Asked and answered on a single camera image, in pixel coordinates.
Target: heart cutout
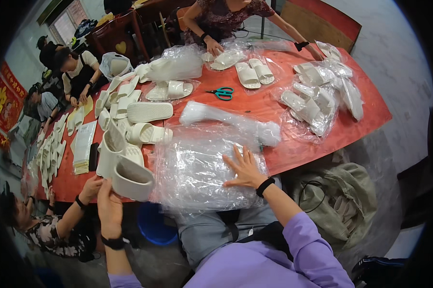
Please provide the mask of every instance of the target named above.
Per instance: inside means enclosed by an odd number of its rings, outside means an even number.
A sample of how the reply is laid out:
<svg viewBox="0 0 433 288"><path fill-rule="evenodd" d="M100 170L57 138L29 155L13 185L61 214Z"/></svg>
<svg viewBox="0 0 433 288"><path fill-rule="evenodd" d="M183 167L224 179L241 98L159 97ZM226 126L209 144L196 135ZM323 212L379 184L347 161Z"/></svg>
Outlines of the heart cutout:
<svg viewBox="0 0 433 288"><path fill-rule="evenodd" d="M125 43L125 41L122 41L121 43L116 44L116 50L120 54L125 54L125 51L127 50L127 44Z"/></svg>

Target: gray pants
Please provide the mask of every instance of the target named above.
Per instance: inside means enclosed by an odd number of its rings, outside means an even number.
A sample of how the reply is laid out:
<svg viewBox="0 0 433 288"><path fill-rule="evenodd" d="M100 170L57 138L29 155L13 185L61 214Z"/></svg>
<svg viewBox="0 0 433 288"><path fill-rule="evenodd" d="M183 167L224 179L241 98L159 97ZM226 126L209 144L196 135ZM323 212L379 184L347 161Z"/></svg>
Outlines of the gray pants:
<svg viewBox="0 0 433 288"><path fill-rule="evenodd" d="M281 187L279 178L275 184ZM266 225L277 221L269 204L259 208L242 209L239 219L235 223L239 230L237 240L248 237L250 229L253 232L261 230ZM177 219L179 239L183 243L188 262L194 270L200 261L213 250L232 242L232 235L225 223L216 212L209 211L197 217L186 215Z"/></svg>

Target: teal scissors handle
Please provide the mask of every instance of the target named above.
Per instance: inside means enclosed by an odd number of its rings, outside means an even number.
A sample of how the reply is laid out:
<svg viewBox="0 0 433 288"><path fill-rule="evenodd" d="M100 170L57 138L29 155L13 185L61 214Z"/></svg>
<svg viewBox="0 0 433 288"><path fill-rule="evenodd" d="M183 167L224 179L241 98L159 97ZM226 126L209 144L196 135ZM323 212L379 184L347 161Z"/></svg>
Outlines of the teal scissors handle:
<svg viewBox="0 0 433 288"><path fill-rule="evenodd" d="M231 87L221 87L216 90L215 95L221 100L229 101L232 99L233 92L234 89Z"/></svg>

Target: scissors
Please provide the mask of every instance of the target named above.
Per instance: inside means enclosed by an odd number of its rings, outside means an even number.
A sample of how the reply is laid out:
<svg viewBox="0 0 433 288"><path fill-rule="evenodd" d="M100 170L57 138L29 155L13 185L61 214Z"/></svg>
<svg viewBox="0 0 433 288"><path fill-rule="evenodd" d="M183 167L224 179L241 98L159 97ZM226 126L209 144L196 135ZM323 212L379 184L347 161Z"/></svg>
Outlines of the scissors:
<svg viewBox="0 0 433 288"><path fill-rule="evenodd" d="M220 87L216 90L205 91L214 93L221 100L229 101L232 99L232 93L234 92L234 89L232 89L231 87Z"/></svg>

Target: window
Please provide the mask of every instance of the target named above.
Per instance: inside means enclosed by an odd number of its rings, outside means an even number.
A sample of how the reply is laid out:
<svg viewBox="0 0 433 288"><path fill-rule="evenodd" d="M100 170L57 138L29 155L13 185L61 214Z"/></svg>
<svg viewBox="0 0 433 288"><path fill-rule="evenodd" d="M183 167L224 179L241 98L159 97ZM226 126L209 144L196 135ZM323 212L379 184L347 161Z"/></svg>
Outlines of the window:
<svg viewBox="0 0 433 288"><path fill-rule="evenodd" d="M50 25L50 31L59 43L68 45L74 37L75 30L84 19L88 19L87 14L80 1L75 0Z"/></svg>

